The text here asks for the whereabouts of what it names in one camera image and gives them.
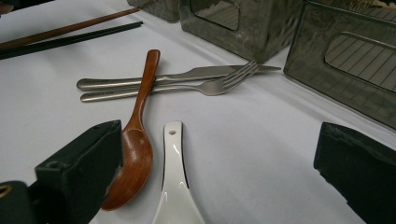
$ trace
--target fork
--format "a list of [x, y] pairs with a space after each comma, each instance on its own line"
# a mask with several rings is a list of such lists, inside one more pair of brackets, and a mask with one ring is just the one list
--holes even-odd
[[[168, 86], [155, 86], [151, 89], [151, 92], [163, 92], [163, 91], [200, 91], [201, 93], [214, 96], [220, 95], [231, 89], [235, 88], [248, 77], [254, 75], [259, 70], [259, 66], [255, 61], [251, 61], [244, 65], [241, 69], [236, 70], [225, 77], [220, 77], [215, 80], [210, 80], [202, 83], [198, 86], [192, 85], [168, 85]], [[114, 90], [114, 91], [96, 91], [85, 93], [80, 97], [81, 102], [91, 103], [105, 100], [114, 100], [126, 97], [136, 96], [139, 89], [125, 89], [125, 90]]]

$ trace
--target white ceramic spoon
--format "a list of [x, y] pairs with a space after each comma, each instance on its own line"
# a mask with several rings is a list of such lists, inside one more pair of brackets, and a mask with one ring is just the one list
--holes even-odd
[[205, 223], [194, 199], [184, 172], [182, 148], [183, 123], [174, 121], [163, 129], [165, 162], [163, 193], [153, 224]]

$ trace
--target fork handle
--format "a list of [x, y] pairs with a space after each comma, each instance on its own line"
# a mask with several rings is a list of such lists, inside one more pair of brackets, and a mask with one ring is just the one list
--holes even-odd
[[[155, 86], [151, 89], [150, 93], [154, 92], [165, 92], [165, 91], [181, 91], [181, 90], [193, 90], [189, 86], [175, 85], [175, 86]], [[139, 89], [124, 89], [114, 91], [95, 91], [82, 94], [80, 97], [81, 102], [93, 103], [99, 101], [116, 100], [121, 98], [134, 97], [137, 95]]]

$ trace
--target table surface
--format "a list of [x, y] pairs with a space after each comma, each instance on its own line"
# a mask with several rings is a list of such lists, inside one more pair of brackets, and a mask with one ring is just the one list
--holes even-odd
[[[0, 42], [131, 8], [122, 0], [57, 0], [0, 19]], [[34, 168], [92, 126], [129, 120], [135, 98], [84, 104], [79, 79], [141, 77], [150, 49], [157, 74], [247, 60], [144, 11], [83, 34], [142, 21], [142, 27], [0, 61], [0, 182], [35, 181]], [[288, 49], [265, 64], [284, 67]], [[282, 71], [254, 76], [220, 96], [196, 91], [150, 95], [144, 125], [154, 164], [145, 187], [121, 209], [91, 223], [150, 223], [161, 196], [163, 126], [184, 123], [191, 194], [207, 223], [363, 223], [313, 168], [323, 121], [353, 128], [392, 148], [395, 132], [298, 83]]]

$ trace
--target chopstick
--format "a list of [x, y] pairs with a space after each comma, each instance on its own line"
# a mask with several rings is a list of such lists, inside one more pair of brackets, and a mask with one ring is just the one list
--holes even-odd
[[31, 44], [27, 46], [20, 46], [13, 49], [4, 49], [0, 50], [0, 60], [18, 57], [25, 54], [30, 54], [34, 52], [39, 52], [46, 49], [54, 49], [61, 46], [71, 45], [78, 42], [82, 42], [89, 39], [94, 39], [97, 37], [105, 36], [105, 35], [112, 35], [115, 33], [119, 33], [122, 31], [134, 29], [139, 27], [143, 24], [142, 21], [134, 22], [126, 25], [121, 25], [113, 28], [108, 28], [105, 30], [94, 31], [83, 35], [73, 35], [65, 38], [59, 38], [55, 40], [40, 42], [36, 44]]
[[72, 24], [72, 25], [68, 25], [65, 27], [58, 28], [58, 29], [50, 30], [50, 31], [47, 31], [44, 33], [40, 33], [40, 34], [36, 34], [36, 35], [28, 35], [26, 37], [22, 37], [19, 39], [10, 40], [8, 42], [1, 43], [0, 50], [1, 49], [12, 49], [12, 48], [20, 47], [20, 46], [25, 46], [25, 45], [32, 44], [32, 43], [42, 41], [45, 39], [49, 39], [49, 38], [52, 38], [52, 37], [55, 37], [58, 35], [64, 35], [64, 34], [79, 30], [79, 29], [93, 26], [95, 24], [98, 24], [98, 23], [101, 23], [104, 21], [110, 21], [110, 20], [116, 19], [118, 17], [129, 15], [129, 14], [137, 12], [137, 11], [139, 11], [139, 8], [134, 7], [134, 8], [128, 9], [128, 10], [124, 10], [124, 11], [117, 12], [117, 13], [110, 14], [110, 15], [103, 16], [103, 17], [99, 17], [99, 18], [92, 19], [89, 21], [82, 21], [82, 22], [79, 22], [76, 24]]

